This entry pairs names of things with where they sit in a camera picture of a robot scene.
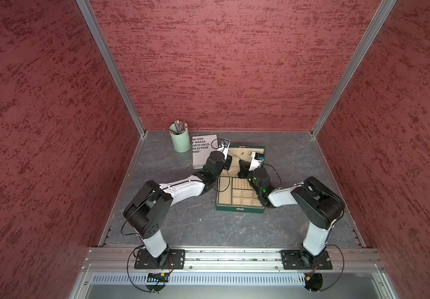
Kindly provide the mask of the green jewelry box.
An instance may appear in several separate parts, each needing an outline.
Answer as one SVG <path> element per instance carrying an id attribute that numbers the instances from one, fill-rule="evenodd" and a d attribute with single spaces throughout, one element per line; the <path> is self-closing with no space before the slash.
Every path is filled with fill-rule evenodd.
<path id="1" fill-rule="evenodd" d="M 257 198 L 256 192 L 248 181 L 240 179 L 238 173 L 241 170 L 239 162 L 243 161 L 250 166 L 253 153 L 265 153 L 265 147 L 233 147 L 228 150 L 231 157 L 231 166 L 228 171 L 224 170 L 219 178 L 216 189 L 216 210 L 238 213 L 263 214 L 265 208 Z"/>

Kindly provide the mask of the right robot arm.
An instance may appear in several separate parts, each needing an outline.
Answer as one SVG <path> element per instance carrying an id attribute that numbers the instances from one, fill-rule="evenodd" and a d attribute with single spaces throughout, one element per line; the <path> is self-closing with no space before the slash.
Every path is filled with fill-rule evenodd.
<path id="1" fill-rule="evenodd" d="M 299 257 L 304 268 L 312 267 L 315 259 L 325 251 L 334 224 L 343 217 L 345 202 L 313 176 L 293 186 L 276 188 L 265 168 L 251 168 L 243 160 L 239 161 L 239 166 L 238 177 L 248 181 L 263 207 L 298 205 L 307 216 L 309 226 Z"/>

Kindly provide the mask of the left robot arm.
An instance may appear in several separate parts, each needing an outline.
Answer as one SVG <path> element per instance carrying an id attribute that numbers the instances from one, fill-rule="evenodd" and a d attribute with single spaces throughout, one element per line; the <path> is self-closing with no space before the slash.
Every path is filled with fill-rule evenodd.
<path id="1" fill-rule="evenodd" d="M 185 199 L 215 190 L 221 173 L 231 167 L 232 157 L 223 151 L 212 151 L 205 165 L 186 179 L 158 184 L 147 181 L 123 212 L 125 222 L 143 244 L 143 251 L 157 268 L 164 267 L 170 248 L 163 238 L 161 227 L 170 207 Z"/>

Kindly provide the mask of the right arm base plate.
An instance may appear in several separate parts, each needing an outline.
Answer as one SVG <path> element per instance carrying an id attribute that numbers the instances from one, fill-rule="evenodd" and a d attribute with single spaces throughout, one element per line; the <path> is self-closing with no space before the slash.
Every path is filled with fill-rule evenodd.
<path id="1" fill-rule="evenodd" d="M 332 270 L 330 256 L 326 250 L 319 255 L 311 255 L 305 250 L 281 250 L 283 268 L 285 270 Z"/>

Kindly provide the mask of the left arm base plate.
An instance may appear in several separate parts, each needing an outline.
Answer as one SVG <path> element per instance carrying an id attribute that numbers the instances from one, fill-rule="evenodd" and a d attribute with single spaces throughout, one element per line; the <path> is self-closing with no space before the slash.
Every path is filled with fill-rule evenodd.
<path id="1" fill-rule="evenodd" d="M 177 270 L 184 268 L 186 251 L 166 249 L 160 256 L 153 257 L 146 249 L 138 249 L 132 256 L 135 258 L 135 269 Z"/>

